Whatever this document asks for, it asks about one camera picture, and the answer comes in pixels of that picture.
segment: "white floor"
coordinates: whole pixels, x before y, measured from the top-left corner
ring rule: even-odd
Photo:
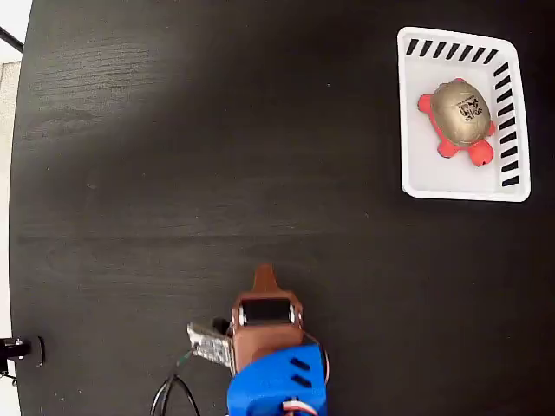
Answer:
[[[16,114],[20,62],[0,63],[0,338],[11,337],[10,287],[8,279],[8,207],[10,202],[11,140]],[[15,374],[13,363],[10,373]],[[0,414],[19,416],[17,387],[0,379]]]

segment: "white plastic basket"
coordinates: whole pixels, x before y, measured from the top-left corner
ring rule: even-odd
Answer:
[[[526,110],[517,51],[507,41],[445,30],[403,28],[397,35],[401,108],[402,189],[415,198],[524,201],[530,195]],[[418,107],[423,94],[463,78],[490,108],[497,127],[494,157],[476,167],[467,152],[451,159]]]

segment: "turtle shell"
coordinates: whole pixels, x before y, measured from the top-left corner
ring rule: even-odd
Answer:
[[[486,137],[492,122],[484,97],[465,81],[441,84],[432,95],[432,112],[443,135],[456,146]]]

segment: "wooden table surface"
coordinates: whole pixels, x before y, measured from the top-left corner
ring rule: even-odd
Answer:
[[[186,324],[275,264],[330,352],[330,415],[553,414],[553,6],[35,0],[10,200],[17,369],[33,415],[143,415]],[[401,190],[397,31],[519,51],[523,204]],[[225,414],[222,367],[184,377]],[[173,414],[191,414],[176,395]]]

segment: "blue 3d-printed part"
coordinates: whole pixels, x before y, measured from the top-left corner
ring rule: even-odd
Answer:
[[[229,416],[283,416],[282,403],[300,400],[327,416],[326,384],[318,345],[266,355],[245,367],[227,390]]]

